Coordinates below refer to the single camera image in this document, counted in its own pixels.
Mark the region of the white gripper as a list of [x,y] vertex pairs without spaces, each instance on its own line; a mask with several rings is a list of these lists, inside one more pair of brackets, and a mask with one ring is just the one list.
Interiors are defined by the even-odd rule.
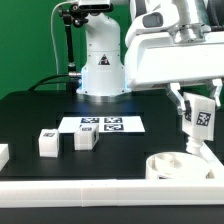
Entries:
[[159,89],[167,84],[167,96],[179,115],[186,112],[180,85],[207,81],[209,99],[221,108],[224,78],[224,32],[211,32],[205,42],[175,44],[167,32],[135,37],[125,55],[126,84],[133,91]]

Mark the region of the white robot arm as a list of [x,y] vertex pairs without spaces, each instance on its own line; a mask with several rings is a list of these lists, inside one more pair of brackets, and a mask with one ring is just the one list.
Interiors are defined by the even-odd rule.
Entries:
[[[127,52],[120,60],[119,25],[104,12],[116,4],[130,5]],[[89,13],[86,26],[87,63],[82,91],[89,96],[116,96],[123,91],[167,90],[178,112],[189,105],[182,86],[207,84],[219,103],[224,83],[224,0],[81,0]]]

